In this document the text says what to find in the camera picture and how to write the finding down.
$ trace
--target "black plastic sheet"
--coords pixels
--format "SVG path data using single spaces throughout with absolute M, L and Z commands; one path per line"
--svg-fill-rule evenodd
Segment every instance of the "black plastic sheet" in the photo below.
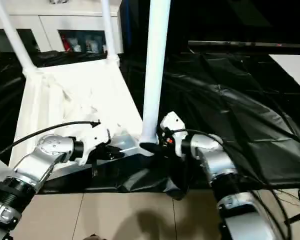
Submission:
M 38 67 L 104 55 L 49 52 Z M 146 57 L 121 56 L 121 71 L 142 115 Z M 25 79 L 13 54 L 0 54 L 0 150 L 13 141 Z M 235 164 L 274 188 L 300 187 L 300 86 L 268 55 L 180 54 L 166 57 L 159 120 L 175 111 L 190 129 L 220 136 Z M 1 158 L 9 161 L 9 154 Z M 156 154 L 97 162 L 48 181 L 41 193 L 164 192 L 182 198 L 209 185 L 195 161 Z

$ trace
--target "cabinet door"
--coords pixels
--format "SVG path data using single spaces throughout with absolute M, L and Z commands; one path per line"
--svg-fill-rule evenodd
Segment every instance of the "cabinet door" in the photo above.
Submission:
M 52 50 L 39 16 L 11 15 L 10 19 L 29 53 Z M 0 52 L 13 52 L 3 28 L 0 20 Z
M 102 53 L 106 50 L 102 16 L 39 16 L 51 47 L 56 51 Z M 114 47 L 123 52 L 121 26 L 112 17 Z

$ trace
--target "white plastic pipe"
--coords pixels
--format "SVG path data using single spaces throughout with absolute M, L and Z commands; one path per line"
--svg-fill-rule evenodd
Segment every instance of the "white plastic pipe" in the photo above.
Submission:
M 17 32 L 17 30 L 13 27 L 12 22 L 9 18 L 7 10 L 4 7 L 3 0 L 0 0 L 0 19 L 2 21 L 2 25 L 7 35 L 13 50 L 19 59 L 24 70 L 33 70 L 35 69 L 35 65 L 31 61 L 29 54 Z
M 101 0 L 102 17 L 105 32 L 106 49 L 108 52 L 107 58 L 110 60 L 119 61 L 119 57 L 115 50 L 114 32 L 112 29 L 111 13 L 109 0 Z
M 157 124 L 171 0 L 151 0 L 141 143 L 157 143 Z

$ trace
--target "tile floor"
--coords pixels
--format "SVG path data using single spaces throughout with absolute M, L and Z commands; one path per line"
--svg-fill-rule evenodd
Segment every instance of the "tile floor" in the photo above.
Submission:
M 279 197 L 290 216 L 300 212 L 293 197 Z M 11 235 L 15 240 L 82 240 L 94 233 L 107 240 L 220 240 L 215 206 L 209 190 L 191 191 L 181 201 L 163 193 L 38 195 Z M 292 231 L 300 240 L 300 223 Z

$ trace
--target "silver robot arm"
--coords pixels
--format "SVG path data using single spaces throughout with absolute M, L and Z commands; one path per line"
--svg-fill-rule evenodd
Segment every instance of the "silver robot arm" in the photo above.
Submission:
M 11 240 L 9 232 L 19 223 L 22 213 L 49 178 L 54 166 L 67 161 L 83 165 L 99 144 L 110 142 L 102 124 L 89 131 L 88 138 L 46 135 L 32 153 L 26 155 L 0 182 L 0 240 Z
M 216 135 L 188 134 L 183 121 L 170 112 L 161 122 L 160 127 L 172 133 L 175 154 L 189 156 L 202 166 L 207 180 L 217 201 L 217 209 L 222 219 L 220 232 L 229 240 L 281 240 L 279 231 L 272 227 L 269 218 L 260 203 L 250 192 L 240 189 L 238 171 L 219 143 Z

